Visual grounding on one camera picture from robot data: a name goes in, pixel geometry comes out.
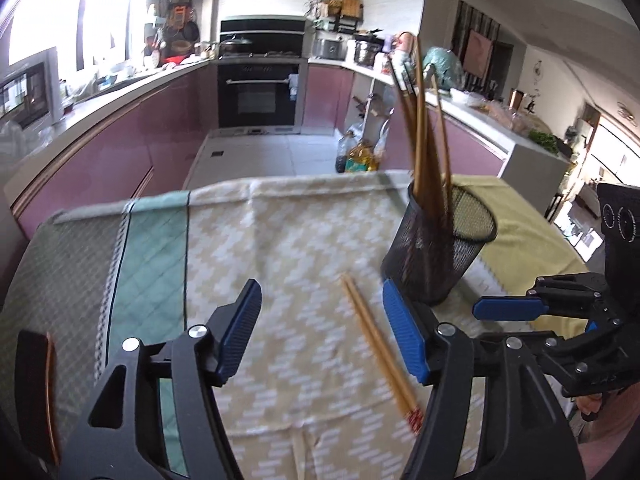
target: camera lens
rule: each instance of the camera lens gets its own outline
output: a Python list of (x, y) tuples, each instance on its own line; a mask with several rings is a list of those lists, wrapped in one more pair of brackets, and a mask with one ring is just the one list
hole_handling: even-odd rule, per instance
[(609, 229), (616, 223), (616, 216), (613, 213), (613, 208), (609, 204), (605, 204), (602, 208), (602, 219), (604, 220), (604, 225)]
[(632, 242), (636, 237), (636, 220), (629, 209), (620, 208), (618, 212), (618, 226), (622, 239), (627, 242)]

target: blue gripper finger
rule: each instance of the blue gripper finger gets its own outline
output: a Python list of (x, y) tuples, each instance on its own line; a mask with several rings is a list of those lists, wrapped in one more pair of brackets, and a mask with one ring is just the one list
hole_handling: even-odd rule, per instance
[(480, 298), (474, 305), (476, 319), (492, 321), (533, 321), (546, 314), (549, 307), (540, 298)]
[(262, 306), (262, 290), (255, 280), (249, 280), (234, 304), (237, 308), (220, 340), (217, 374), (225, 383), (238, 371), (249, 338)]
[(429, 377), (425, 340), (391, 280), (386, 280), (382, 286), (382, 303), (400, 348), (404, 366), (412, 376), (424, 384)]

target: bowl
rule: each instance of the bowl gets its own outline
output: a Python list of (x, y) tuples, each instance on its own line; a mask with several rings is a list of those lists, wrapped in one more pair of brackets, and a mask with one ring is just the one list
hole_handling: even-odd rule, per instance
[(455, 88), (452, 88), (450, 92), (451, 100), (457, 105), (468, 106), (470, 108), (479, 108), (486, 101), (484, 96), (476, 94), (474, 92), (463, 92), (460, 90), (456, 90)]

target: kitchen cabinet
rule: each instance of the kitchen cabinet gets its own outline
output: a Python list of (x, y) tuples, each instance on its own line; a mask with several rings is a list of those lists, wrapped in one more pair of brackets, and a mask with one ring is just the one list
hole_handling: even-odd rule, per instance
[(111, 123), (56, 171), (18, 218), (27, 238), (61, 209), (132, 197), (151, 169), (141, 112), (134, 108)]
[(342, 80), (340, 82), (340, 94), (338, 96), (338, 108), (335, 114), (335, 127), (344, 133), (348, 126), (344, 122), (347, 118), (349, 110), (349, 102), (351, 100), (351, 89), (353, 88), (354, 73), (351, 70), (340, 69)]
[(56, 211), (182, 189), (206, 134), (198, 71), (188, 73), (117, 118), (46, 182), (18, 218), (27, 238)]
[[(431, 124), (437, 124), (437, 115), (434, 110), (429, 110)], [(499, 176), (502, 165), (508, 156), (497, 149), (491, 149), (462, 126), (451, 120), (445, 114), (445, 126), (447, 140), (449, 141), (449, 156), (451, 161), (451, 173), (467, 175), (491, 175)], [(442, 139), (439, 129), (436, 127), (436, 138)], [(438, 142), (440, 160), (444, 160), (442, 146)], [(411, 148), (407, 137), (404, 117), (398, 108), (391, 116), (389, 133), (386, 140), (385, 158), (382, 161), (382, 170), (410, 170), (414, 166)]]
[(209, 63), (205, 68), (196, 70), (200, 124), (206, 136), (220, 127), (218, 118), (218, 66)]
[(353, 72), (340, 67), (310, 65), (302, 125), (308, 128), (344, 129)]
[(197, 71), (178, 78), (142, 107), (154, 167), (148, 186), (155, 194), (181, 189), (205, 137), (198, 111)]

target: oven door handle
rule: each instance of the oven door handle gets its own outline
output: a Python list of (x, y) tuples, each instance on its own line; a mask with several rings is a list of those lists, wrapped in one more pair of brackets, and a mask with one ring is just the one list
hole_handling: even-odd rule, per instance
[(260, 83), (282, 83), (289, 84), (288, 79), (227, 79), (226, 84), (228, 85), (245, 85), (245, 84), (260, 84)]

